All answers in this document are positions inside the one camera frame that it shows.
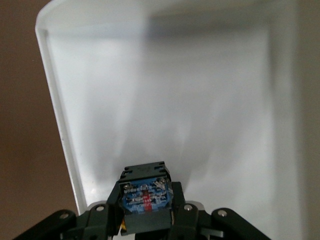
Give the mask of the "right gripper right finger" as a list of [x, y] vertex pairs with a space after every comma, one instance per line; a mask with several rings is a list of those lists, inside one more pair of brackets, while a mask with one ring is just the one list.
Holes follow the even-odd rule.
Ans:
[[211, 214], [187, 203], [180, 182], [171, 184], [174, 221], [170, 240], [268, 240], [269, 237], [230, 208]]

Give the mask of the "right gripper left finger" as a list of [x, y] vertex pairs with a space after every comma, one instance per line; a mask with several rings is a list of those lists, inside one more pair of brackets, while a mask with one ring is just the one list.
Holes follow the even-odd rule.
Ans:
[[106, 202], [95, 203], [77, 216], [68, 209], [47, 216], [16, 240], [111, 240], [117, 235], [123, 214], [119, 207], [120, 185], [115, 183]]

